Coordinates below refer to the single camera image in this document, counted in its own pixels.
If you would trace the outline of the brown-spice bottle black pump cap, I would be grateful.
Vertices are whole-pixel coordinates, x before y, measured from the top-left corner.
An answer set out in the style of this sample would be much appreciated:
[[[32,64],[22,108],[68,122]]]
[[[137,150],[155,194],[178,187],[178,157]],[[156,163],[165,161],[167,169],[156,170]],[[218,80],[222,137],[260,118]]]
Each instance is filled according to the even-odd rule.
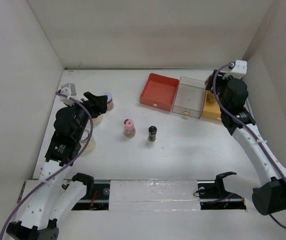
[[[206,102],[214,104],[216,102],[215,95],[211,91],[207,91]]]

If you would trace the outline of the dark sauce jar white lid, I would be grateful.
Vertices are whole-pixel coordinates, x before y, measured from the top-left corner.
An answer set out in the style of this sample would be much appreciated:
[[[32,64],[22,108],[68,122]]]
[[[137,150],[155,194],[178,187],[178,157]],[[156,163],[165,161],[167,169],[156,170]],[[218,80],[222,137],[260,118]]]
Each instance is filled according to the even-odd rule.
[[[205,87],[206,89],[211,89],[213,86],[213,75],[210,75],[206,80],[205,80]]]

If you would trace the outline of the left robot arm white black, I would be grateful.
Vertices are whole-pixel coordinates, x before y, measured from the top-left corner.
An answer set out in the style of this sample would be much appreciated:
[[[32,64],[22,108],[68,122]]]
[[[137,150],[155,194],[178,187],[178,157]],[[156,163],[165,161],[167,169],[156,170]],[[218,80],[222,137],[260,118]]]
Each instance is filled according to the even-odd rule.
[[[11,212],[4,223],[0,240],[8,234],[17,240],[55,240],[59,226],[81,198],[94,194],[92,176],[77,173],[64,193],[63,181],[74,162],[88,147],[92,133],[84,145],[81,138],[87,124],[106,113],[108,96],[85,92],[84,99],[75,99],[63,91],[56,92],[65,107],[55,115],[54,133],[42,168],[39,184]]]

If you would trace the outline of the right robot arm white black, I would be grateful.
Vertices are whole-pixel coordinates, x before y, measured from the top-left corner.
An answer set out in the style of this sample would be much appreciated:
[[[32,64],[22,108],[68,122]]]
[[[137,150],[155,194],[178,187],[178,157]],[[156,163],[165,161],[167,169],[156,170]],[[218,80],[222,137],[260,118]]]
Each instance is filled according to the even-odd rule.
[[[214,94],[224,127],[243,148],[260,181],[258,185],[246,186],[246,180],[230,183],[223,179],[214,184],[215,194],[225,197],[232,192],[249,197],[256,210],[264,216],[286,210],[286,168],[273,155],[254,118],[245,108],[248,97],[246,83],[214,70],[206,89]]]

